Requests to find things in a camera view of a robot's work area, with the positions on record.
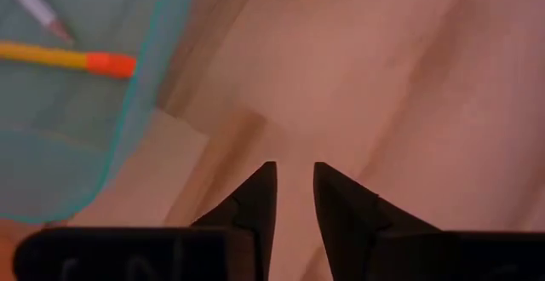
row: clear plastic container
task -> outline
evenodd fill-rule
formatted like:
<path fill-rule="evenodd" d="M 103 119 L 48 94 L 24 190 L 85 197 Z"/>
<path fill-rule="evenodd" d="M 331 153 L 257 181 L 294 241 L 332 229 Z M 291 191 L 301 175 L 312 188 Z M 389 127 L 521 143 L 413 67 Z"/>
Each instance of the clear plastic container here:
<path fill-rule="evenodd" d="M 0 60 L 0 218 L 65 219 L 95 198 L 142 137 L 191 0 L 46 0 L 76 38 L 0 0 L 0 40 L 138 57 L 130 81 Z"/>

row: light wood surface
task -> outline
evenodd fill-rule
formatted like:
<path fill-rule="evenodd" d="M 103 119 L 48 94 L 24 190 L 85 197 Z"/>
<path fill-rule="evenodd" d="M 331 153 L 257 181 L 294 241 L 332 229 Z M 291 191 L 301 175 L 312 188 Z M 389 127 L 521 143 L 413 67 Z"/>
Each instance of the light wood surface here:
<path fill-rule="evenodd" d="M 162 106 L 184 128 L 163 122 L 172 134 L 141 153 L 154 156 L 158 177 L 173 169 L 183 182 L 165 179 L 168 191 L 122 202 L 110 224 L 185 225 L 276 160 L 271 280 L 330 279 L 313 208 L 315 161 L 444 229 L 545 230 L 545 0 L 215 6 L 222 1 L 196 2 L 173 59 L 175 86 L 163 92 Z M 173 137 L 184 147 L 176 154 Z M 202 141 L 181 144 L 193 138 Z M 142 157 L 125 174 L 139 174 Z M 183 158 L 192 162 L 178 165 Z M 148 184 L 133 194 L 147 195 Z M 141 209 L 162 195 L 160 209 Z M 114 203 L 97 201 L 85 223 Z"/>

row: white pen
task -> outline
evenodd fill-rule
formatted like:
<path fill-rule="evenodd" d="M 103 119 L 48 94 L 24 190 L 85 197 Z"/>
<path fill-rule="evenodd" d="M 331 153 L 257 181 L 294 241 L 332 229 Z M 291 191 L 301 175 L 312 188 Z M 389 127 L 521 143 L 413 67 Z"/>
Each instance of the white pen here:
<path fill-rule="evenodd" d="M 19 2 L 28 10 L 39 22 L 53 32 L 56 36 L 73 43 L 73 38 L 60 22 L 57 14 L 44 0 L 19 0 Z"/>

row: teal plastic edge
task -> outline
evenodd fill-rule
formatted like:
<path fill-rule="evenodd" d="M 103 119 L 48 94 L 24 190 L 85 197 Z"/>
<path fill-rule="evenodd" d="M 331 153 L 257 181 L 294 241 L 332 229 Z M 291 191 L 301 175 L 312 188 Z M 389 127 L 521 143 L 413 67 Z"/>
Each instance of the teal plastic edge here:
<path fill-rule="evenodd" d="M 146 58 L 146 52 L 148 50 L 148 46 L 153 42 L 153 39 L 157 35 L 158 22 L 159 22 L 164 6 L 165 6 L 165 0 L 158 0 L 155 4 L 155 8 L 153 9 L 150 27 L 149 27 L 149 30 L 147 31 L 146 38 L 144 39 L 144 42 L 142 44 L 142 49 L 138 55 L 138 61 L 135 68 L 135 75 L 129 81 L 129 87 L 127 88 L 127 92 L 125 93 L 125 96 L 123 98 L 122 111 L 115 125 L 113 141 L 106 155 L 106 164 L 104 169 L 102 170 L 102 175 L 100 176 L 100 179 L 98 180 L 98 184 L 96 188 L 94 189 L 94 191 L 89 194 L 88 198 L 85 198 L 84 200 L 82 200 L 80 204 L 74 205 L 71 209 L 68 209 L 65 212 L 52 214 L 49 217 L 46 216 L 44 218 L 36 219 L 31 217 L 21 217 L 21 216 L 5 214 L 5 215 L 2 215 L 2 218 L 9 219 L 12 221 L 18 221 L 18 222 L 22 222 L 26 224 L 42 224 L 44 222 L 50 222 L 50 221 L 62 221 L 64 219 L 74 216 L 77 212 L 81 211 L 82 209 L 90 205 L 93 202 L 93 200 L 95 200 L 96 196 L 102 191 L 102 189 L 104 188 L 104 186 L 106 185 L 108 181 L 108 177 L 112 167 L 113 158 L 114 158 L 116 150 L 119 147 L 119 143 L 123 133 L 125 118 L 127 117 L 130 104 L 135 98 L 135 90 L 136 90 L 137 82 L 138 82 L 137 76 L 141 72 L 141 66 L 143 63 L 142 59 Z M 186 22 L 187 20 L 184 20 L 182 22 L 180 31 L 183 30 Z"/>

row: orange eraser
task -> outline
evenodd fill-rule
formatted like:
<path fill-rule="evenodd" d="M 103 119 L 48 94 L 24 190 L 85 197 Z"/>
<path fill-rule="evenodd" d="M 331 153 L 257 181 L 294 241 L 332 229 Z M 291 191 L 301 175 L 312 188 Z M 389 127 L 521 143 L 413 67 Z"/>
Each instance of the orange eraser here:
<path fill-rule="evenodd" d="M 135 73 L 135 58 L 124 54 L 102 52 L 87 53 L 87 69 L 90 72 L 114 78 L 129 78 Z"/>

